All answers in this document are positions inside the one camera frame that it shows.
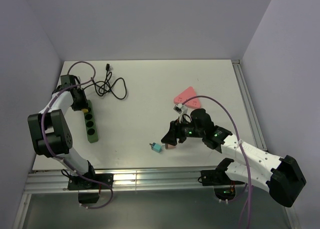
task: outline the gray floor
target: gray floor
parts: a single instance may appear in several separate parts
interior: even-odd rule
[[[244,196],[229,205],[220,204],[212,188],[114,195],[111,204],[96,210],[79,207],[74,193],[33,195],[23,228],[235,229],[246,199]],[[267,192],[255,188],[252,196],[252,229],[290,228],[284,208]]]

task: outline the white tabletop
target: white tabletop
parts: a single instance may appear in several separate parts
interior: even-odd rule
[[[74,61],[64,62],[65,75]],[[96,169],[163,168],[216,166],[225,158],[207,148],[200,138],[188,138],[177,148],[157,153],[149,143],[161,143],[170,121],[178,118],[173,110],[174,98],[192,86],[197,95],[210,96],[222,103],[232,115],[241,139],[254,145],[247,114],[230,60],[122,60],[90,61],[96,68],[96,81],[104,80],[106,64],[113,67],[113,82],[125,79],[128,97],[117,100],[111,93],[99,97],[93,86],[85,90],[91,100],[99,141],[89,143],[84,115],[71,108],[65,119],[73,138],[73,147]],[[86,64],[76,65],[71,74],[87,81],[93,74]],[[121,81],[114,91],[124,94]],[[212,121],[232,132],[234,128],[225,112],[213,101],[200,98]],[[56,170],[63,166],[45,156],[36,156],[34,170]]]

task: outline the green power strip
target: green power strip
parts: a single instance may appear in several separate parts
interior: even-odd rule
[[[99,140],[99,137],[98,137],[98,131],[96,126],[94,108],[92,107],[92,103],[90,100],[88,100],[88,105],[89,105],[88,112],[83,113],[86,136],[90,143],[95,143]]]

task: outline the pink triangular object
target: pink triangular object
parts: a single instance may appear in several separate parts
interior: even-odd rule
[[[180,93],[173,99],[174,104],[185,102],[187,99],[195,97],[197,94],[192,86]],[[185,104],[188,108],[198,109],[201,108],[201,103],[198,98],[192,99]]]

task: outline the black circular hole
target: black circular hole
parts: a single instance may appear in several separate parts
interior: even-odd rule
[[[87,115],[85,115],[85,117],[84,117],[86,120],[91,120],[91,118],[92,118],[92,115],[91,114],[87,114]]]
[[[86,123],[86,126],[87,126],[88,128],[91,128],[93,125],[94,125],[94,122],[93,122],[92,120],[90,120],[90,121],[88,121],[88,122]]]
[[[87,133],[88,133],[88,135],[89,136],[92,136],[93,134],[95,134],[95,129],[93,129],[93,128],[91,128],[91,129],[89,129],[88,131],[87,131]]]

